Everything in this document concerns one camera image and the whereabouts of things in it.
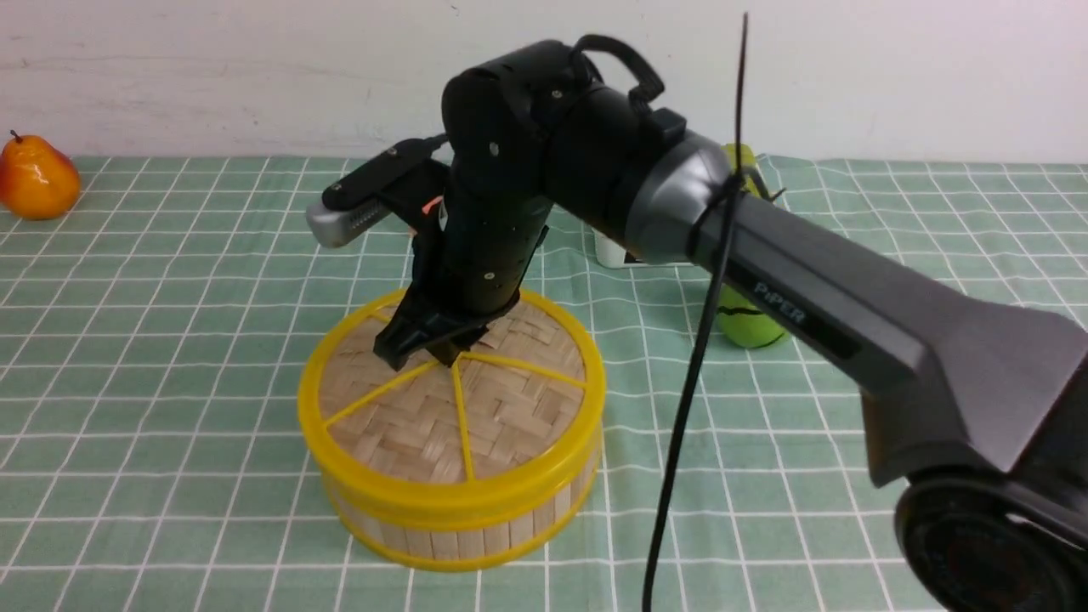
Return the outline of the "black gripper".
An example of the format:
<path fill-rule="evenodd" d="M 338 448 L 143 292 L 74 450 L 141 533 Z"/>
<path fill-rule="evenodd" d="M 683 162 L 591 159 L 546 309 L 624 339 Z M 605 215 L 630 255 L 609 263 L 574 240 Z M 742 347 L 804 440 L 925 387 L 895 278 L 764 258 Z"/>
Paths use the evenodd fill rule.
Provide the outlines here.
<path fill-rule="evenodd" d="M 463 160 L 452 162 L 442 205 L 428 216 L 409 303 L 378 333 L 373 351 L 393 371 L 426 351 L 452 367 L 514 308 L 547 232 L 549 200 Z"/>

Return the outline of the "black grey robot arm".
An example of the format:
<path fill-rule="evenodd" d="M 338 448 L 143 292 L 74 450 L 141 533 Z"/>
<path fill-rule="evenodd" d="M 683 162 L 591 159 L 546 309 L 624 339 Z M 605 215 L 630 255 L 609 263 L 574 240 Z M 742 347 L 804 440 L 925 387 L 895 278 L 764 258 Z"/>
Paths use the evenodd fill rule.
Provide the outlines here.
<path fill-rule="evenodd" d="M 746 187 L 724 145 L 652 102 L 621 40 L 543 40 L 465 70 L 444 131 L 378 156 L 373 198 L 416 230 L 408 293 L 376 353 L 443 360 L 512 309 L 560 206 L 644 261 L 710 272 L 643 578 L 643 609 L 724 284 L 860 390 L 868 472 L 908 489 L 895 537 L 951 611 L 1085 609 L 1085 331 L 972 298 Z"/>

